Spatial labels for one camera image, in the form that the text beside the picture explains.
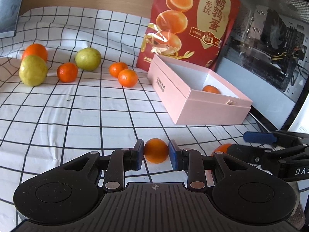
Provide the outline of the small orange mandarin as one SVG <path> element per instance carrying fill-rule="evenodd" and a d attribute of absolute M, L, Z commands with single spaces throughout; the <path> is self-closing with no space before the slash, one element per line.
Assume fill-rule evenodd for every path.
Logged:
<path fill-rule="evenodd" d="M 144 145 L 143 153 L 149 162 L 162 163 L 167 159 L 169 149 L 163 140 L 159 138 L 152 138 Z"/>

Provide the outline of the green guava fruit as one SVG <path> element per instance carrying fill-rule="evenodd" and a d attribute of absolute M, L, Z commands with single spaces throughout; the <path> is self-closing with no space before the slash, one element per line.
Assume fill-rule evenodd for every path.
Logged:
<path fill-rule="evenodd" d="M 101 64 L 101 53 L 94 48 L 84 48 L 77 52 L 75 62 L 78 68 L 93 71 Z"/>

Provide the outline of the large orange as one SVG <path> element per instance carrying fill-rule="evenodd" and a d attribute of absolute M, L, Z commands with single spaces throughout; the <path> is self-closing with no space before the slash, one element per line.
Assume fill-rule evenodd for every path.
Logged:
<path fill-rule="evenodd" d="M 47 62 L 47 59 L 48 59 L 47 49 L 45 48 L 45 46 L 39 43 L 34 43 L 34 44 L 29 45 L 24 50 L 21 59 L 23 60 L 28 55 L 37 55 L 38 57 L 41 57 L 45 62 Z"/>

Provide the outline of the pink gift box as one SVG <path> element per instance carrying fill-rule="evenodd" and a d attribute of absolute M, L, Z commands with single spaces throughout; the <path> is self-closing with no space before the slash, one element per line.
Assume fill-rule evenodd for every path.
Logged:
<path fill-rule="evenodd" d="M 252 100 L 214 71 L 189 62 L 154 55 L 148 80 L 177 125 L 239 125 Z M 212 85 L 221 94 L 202 91 Z"/>

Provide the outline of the mandarin inside box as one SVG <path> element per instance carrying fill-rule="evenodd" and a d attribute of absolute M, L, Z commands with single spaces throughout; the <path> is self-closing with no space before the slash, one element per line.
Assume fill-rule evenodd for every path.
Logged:
<path fill-rule="evenodd" d="M 221 94 L 221 91 L 218 88 L 216 88 L 216 87 L 214 87 L 212 85 L 204 86 L 202 91 L 209 92 L 209 93 L 215 93 L 215 94 Z"/>

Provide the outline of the glass panel computer case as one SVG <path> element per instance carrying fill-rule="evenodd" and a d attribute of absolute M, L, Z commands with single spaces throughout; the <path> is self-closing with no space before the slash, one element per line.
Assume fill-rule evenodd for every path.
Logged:
<path fill-rule="evenodd" d="M 240 0 L 216 72 L 265 129 L 292 130 L 308 95 L 308 0 Z"/>

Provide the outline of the white grid tablecloth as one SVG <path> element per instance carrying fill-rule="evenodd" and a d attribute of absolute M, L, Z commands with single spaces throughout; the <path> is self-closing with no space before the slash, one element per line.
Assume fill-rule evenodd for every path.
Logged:
<path fill-rule="evenodd" d="M 148 18 L 109 10 L 41 7 L 19 17 L 15 37 L 1 40 L 1 231 L 20 223 L 13 195 L 23 181 L 90 151 L 109 155 L 138 139 L 173 139 L 181 148 L 209 155 L 225 143 L 244 144 L 243 134 L 261 131 L 248 115 L 240 125 L 175 125 L 136 60 Z M 38 86 L 19 77 L 24 50 L 41 44 L 48 73 Z M 84 48 L 101 53 L 93 71 L 78 68 L 61 82 L 57 68 Z M 112 63 L 124 62 L 138 75 L 133 87 L 112 77 Z"/>

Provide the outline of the red snack bag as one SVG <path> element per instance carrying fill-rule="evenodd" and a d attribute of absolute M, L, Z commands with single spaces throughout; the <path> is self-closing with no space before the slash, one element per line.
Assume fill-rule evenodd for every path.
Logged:
<path fill-rule="evenodd" d="M 239 0 L 154 0 L 137 67 L 155 55 L 214 69 L 240 8 Z"/>

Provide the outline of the black monitor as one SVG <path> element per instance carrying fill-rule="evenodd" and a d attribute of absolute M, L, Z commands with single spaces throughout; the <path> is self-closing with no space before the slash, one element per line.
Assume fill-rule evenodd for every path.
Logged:
<path fill-rule="evenodd" d="M 14 37 L 22 0 L 0 0 L 1 39 Z"/>

